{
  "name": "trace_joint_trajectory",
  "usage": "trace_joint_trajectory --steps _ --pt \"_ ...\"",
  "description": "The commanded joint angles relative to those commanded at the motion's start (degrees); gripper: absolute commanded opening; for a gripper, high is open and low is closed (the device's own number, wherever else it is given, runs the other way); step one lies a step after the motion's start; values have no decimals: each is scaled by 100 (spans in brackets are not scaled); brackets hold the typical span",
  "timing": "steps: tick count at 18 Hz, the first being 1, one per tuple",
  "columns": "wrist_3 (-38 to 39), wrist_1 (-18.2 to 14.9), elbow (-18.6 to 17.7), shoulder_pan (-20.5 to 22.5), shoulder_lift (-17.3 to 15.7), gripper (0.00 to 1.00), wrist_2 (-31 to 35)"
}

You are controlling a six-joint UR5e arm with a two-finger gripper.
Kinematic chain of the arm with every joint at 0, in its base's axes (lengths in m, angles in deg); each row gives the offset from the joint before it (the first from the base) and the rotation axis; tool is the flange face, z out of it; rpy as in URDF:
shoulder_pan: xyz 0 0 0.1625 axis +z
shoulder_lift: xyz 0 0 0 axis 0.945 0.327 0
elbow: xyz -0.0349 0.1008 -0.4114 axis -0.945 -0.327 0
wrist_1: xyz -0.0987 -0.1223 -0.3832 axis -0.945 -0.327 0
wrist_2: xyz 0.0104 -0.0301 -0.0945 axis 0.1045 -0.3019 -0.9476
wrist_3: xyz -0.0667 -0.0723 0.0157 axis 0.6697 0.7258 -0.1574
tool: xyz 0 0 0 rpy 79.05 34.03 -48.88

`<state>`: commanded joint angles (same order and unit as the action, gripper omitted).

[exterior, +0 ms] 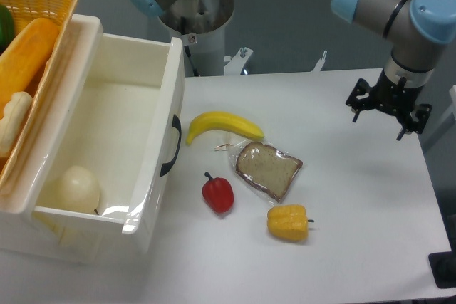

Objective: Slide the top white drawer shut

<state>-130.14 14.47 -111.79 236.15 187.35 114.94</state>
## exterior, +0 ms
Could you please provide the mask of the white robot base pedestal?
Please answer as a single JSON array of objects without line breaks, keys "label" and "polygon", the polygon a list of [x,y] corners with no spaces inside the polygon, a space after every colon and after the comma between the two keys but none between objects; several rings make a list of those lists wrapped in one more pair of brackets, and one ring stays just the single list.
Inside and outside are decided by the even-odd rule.
[{"label": "white robot base pedestal", "polygon": [[170,37],[184,46],[185,75],[224,75],[225,29],[234,0],[177,0],[159,17]]}]

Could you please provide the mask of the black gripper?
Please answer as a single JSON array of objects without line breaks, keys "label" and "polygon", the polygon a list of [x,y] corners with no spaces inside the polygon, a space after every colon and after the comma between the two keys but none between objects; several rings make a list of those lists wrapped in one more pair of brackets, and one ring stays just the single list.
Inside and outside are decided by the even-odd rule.
[{"label": "black gripper", "polygon": [[352,122],[355,123],[363,111],[378,110],[395,117],[400,124],[397,141],[401,141],[406,134],[421,134],[432,112],[432,105],[416,103],[422,88],[407,88],[405,85],[404,76],[394,83],[385,72],[380,73],[374,86],[362,78],[358,79],[346,100],[346,105],[353,112]]}]

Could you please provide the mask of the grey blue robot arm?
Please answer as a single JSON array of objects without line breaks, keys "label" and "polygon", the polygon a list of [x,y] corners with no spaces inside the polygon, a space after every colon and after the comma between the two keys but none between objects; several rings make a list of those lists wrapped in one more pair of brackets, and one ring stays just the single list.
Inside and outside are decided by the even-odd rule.
[{"label": "grey blue robot arm", "polygon": [[[234,12],[234,0],[130,1],[189,43],[221,29]],[[393,45],[377,83],[358,80],[347,105],[356,115],[378,110],[395,117],[402,135],[420,134],[432,107],[416,100],[455,39],[455,0],[331,0],[331,10]]]}]

